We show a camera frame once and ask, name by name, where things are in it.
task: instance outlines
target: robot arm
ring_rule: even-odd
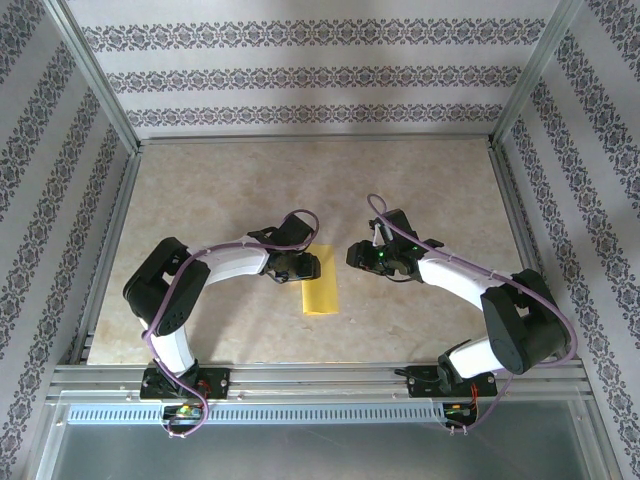
[[[402,210],[389,211],[384,217],[417,238]],[[484,314],[487,337],[464,342],[438,358],[438,377],[443,391],[502,368],[522,374],[570,342],[569,333],[557,316],[512,286],[448,262],[397,235],[378,219],[369,225],[374,231],[373,241],[352,245],[347,252],[347,264],[386,277],[392,277],[397,271],[407,280],[444,288]],[[424,243],[452,255],[441,242],[429,239]],[[511,277],[555,305],[539,273],[527,269]],[[518,309],[526,313],[521,315]]]
[[[188,384],[197,383],[198,364],[189,348],[184,323],[204,287],[240,275],[268,275],[277,283],[318,278],[320,263],[315,256],[301,250],[269,248],[301,244],[312,233],[311,227],[291,215],[279,228],[250,232],[233,242],[240,246],[212,250],[191,262],[150,337],[164,366]],[[261,244],[264,248],[245,244]],[[174,276],[195,251],[197,249],[191,250],[173,237],[166,238],[127,282],[124,297],[145,330],[151,325],[169,289],[165,276]]]

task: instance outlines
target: patterned wallpaper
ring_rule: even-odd
[[[558,0],[69,0],[140,138],[489,133]]]
[[[637,2],[586,2],[504,144],[625,478],[640,478],[638,39]]]
[[[22,478],[127,153],[39,0],[0,2],[0,479]]]

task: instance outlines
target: wall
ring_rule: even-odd
[[[69,351],[127,154],[38,0],[0,1],[0,479]]]
[[[490,133],[558,0],[69,0],[141,138]]]
[[[640,478],[640,10],[590,0],[504,147],[625,478]]]

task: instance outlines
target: beige marble tabletop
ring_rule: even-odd
[[[147,363],[122,287],[157,243],[217,244],[279,225],[290,210],[320,217],[316,243],[336,253],[340,313],[305,316],[299,283],[236,277],[205,289],[186,323],[201,362],[434,360],[485,332],[481,312],[436,287],[394,284],[348,267],[369,239],[366,195],[402,208],[421,238],[507,271],[521,268],[484,140],[236,143],[147,147],[89,355]]]

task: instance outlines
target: yellow sponge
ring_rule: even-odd
[[[338,313],[338,282],[336,262],[331,245],[309,245],[307,252],[320,260],[320,278],[302,284],[302,311],[305,315]]]

